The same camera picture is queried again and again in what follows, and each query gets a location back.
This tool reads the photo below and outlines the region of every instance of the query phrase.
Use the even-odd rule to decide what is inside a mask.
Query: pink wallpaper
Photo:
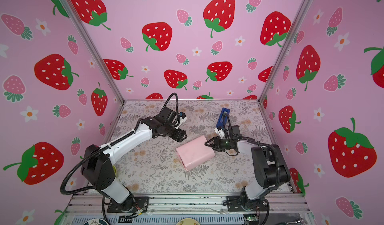
[[[381,0],[314,0],[267,95],[317,224],[381,220],[383,9]]]
[[[71,0],[126,99],[260,96],[302,0]]]
[[[103,142],[119,104],[58,0],[0,8],[2,223],[53,225],[70,199],[64,176]],[[84,183],[75,174],[67,190]]]

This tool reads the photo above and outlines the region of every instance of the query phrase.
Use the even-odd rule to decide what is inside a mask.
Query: pink box
[[[204,145],[206,141],[207,139],[201,136],[176,148],[177,156],[185,170],[190,171],[215,156],[214,150]]]

